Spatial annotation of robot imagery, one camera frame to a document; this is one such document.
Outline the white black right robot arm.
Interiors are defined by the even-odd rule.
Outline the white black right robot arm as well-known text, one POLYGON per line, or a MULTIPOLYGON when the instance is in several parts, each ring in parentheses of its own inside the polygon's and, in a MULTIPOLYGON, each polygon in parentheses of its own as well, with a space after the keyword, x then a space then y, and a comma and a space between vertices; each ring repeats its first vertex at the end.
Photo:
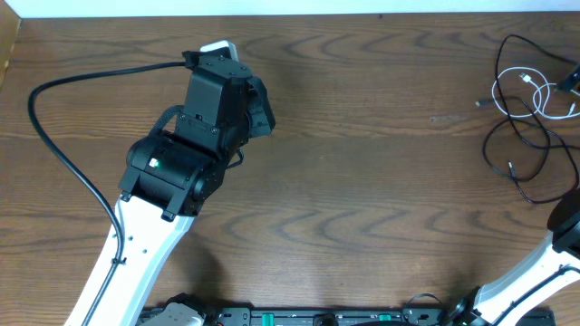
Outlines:
MULTIPOLYGON (((550 116, 545 114, 545 106, 551 96, 550 87, 563 88, 563 92, 571 92, 579 97, 574 87, 579 83, 579 66, 560 83, 551 83, 542 72, 528 67, 510 67, 502 71, 491 87, 492 101, 503 112, 508 122, 512 118, 536 118, 539 113, 549 120, 566 120, 579 117, 579 111, 574 113, 575 104, 570 107, 565 116, 550 116), (518 70, 531 71, 538 74, 544 84, 538 86, 525 73, 520 79, 530 83, 536 90, 532 95, 535 109, 527 115, 513 116, 508 113, 507 104, 498 104, 495 89, 499 91, 499 77, 504 72, 518 70)), ((508 162, 510 178, 517 186, 520 194, 529 202, 535 204, 560 200, 547 221, 548 232, 538 247, 526 256, 513 269, 492 283, 476 288, 466 298, 462 299, 443 324, 449 325, 516 325, 528 312, 538 304, 565 288, 567 285, 579 282, 579 172, 572 159, 577 182, 575 187, 562 197, 547 201, 532 201, 527 198, 515 177, 515 169, 508 162)))

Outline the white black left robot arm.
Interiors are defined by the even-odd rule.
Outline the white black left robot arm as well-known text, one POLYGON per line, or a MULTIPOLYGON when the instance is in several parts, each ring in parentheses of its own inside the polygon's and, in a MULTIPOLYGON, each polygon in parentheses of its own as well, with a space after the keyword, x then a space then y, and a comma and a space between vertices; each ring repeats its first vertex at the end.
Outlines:
POLYGON ((183 54, 186 100, 167 109, 126 157, 115 216, 69 325, 133 325, 171 251, 236 165, 276 124, 266 87, 228 42, 183 54))

